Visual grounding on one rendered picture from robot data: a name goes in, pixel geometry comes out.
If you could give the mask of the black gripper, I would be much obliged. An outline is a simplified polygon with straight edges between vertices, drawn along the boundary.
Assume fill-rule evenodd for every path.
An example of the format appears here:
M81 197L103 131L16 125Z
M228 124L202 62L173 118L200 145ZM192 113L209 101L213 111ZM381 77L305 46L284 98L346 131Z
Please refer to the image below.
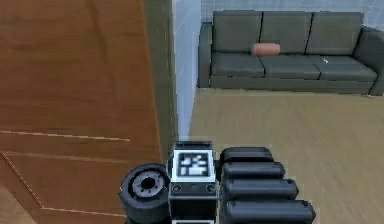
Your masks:
M147 163L130 170L118 193L126 215L125 224L171 224L169 184L164 164Z

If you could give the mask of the brown wooden door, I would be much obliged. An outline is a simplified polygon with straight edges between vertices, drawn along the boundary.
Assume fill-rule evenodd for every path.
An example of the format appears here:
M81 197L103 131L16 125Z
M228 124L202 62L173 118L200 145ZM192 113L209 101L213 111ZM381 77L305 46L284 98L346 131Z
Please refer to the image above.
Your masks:
M160 158L143 0L0 0L0 183L37 224L124 224Z

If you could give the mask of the dark grey sofa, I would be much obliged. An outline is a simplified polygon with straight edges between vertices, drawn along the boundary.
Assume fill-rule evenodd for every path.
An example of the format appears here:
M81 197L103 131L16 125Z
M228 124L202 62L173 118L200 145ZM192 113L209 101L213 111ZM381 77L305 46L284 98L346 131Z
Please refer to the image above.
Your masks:
M361 12L215 11L200 27L200 88L384 95L384 31ZM256 56L257 43L280 54Z

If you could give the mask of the pink bolster cushion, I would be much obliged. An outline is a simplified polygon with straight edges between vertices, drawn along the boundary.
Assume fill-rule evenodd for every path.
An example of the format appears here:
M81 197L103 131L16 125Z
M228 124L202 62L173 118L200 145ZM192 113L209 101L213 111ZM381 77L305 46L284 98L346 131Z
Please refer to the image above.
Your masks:
M251 50L256 56L275 56L280 54L280 45L276 43L257 43Z

